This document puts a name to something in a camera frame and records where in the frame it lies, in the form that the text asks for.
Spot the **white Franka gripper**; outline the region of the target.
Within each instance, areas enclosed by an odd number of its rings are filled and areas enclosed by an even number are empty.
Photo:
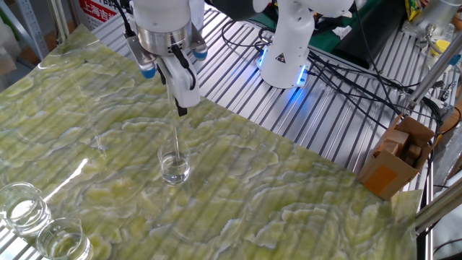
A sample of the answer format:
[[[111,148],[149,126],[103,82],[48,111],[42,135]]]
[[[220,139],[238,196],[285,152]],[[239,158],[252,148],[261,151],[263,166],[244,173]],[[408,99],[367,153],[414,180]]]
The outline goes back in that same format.
[[[201,100],[196,70],[188,57],[183,55],[188,63],[187,69],[175,56],[164,56],[157,59],[157,65],[175,97],[179,117],[185,116],[188,113],[187,108],[196,106]]]

